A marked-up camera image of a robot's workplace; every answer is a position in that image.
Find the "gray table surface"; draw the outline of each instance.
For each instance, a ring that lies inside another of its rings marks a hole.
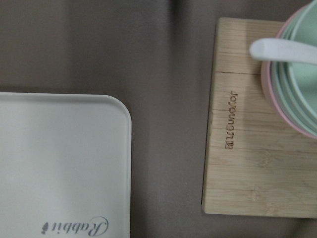
[[[133,121],[132,238],[312,238],[316,220],[204,214],[215,24],[308,0],[0,2],[0,89],[108,94]]]

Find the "wood grain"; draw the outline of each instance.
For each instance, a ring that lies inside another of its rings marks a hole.
[[[251,42],[273,37],[282,24],[218,21],[203,191],[206,213],[317,218],[317,140],[299,134],[270,108],[261,89],[261,62],[248,53]]]

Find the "bamboo board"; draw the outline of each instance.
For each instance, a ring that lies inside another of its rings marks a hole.
[[[317,218],[317,140],[266,102],[250,43],[282,22],[221,18],[211,86],[203,210],[210,214]]]

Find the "pink bowl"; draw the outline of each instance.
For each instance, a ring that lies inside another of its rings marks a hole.
[[[276,38],[280,38],[280,36],[282,35],[282,33],[284,32],[285,28],[290,24],[290,22],[293,20],[293,18],[301,11],[305,8],[306,6],[302,7],[301,9],[299,9],[297,12],[295,12],[282,26],[282,28],[278,31],[278,33],[276,34]],[[305,130],[302,130],[301,128],[299,128],[298,126],[296,126],[282,111],[281,107],[279,106],[276,97],[274,95],[273,92],[273,88],[272,88],[272,82],[271,82],[271,61],[263,61],[262,66],[261,66],[261,85],[262,85],[262,89],[263,89],[263,93],[264,96],[266,98],[266,100],[268,101],[268,103],[271,105],[272,108],[275,109],[275,111],[277,112],[277,114],[279,114],[291,127],[293,127],[295,130],[297,130],[298,132],[310,137],[310,138],[314,138],[317,139],[316,136],[311,135],[310,133],[308,133]]]

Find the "wooden cutting board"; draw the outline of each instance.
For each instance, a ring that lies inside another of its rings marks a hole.
[[[211,214],[317,217],[317,140],[291,128],[266,102],[250,43],[282,22],[218,21],[203,210]]]

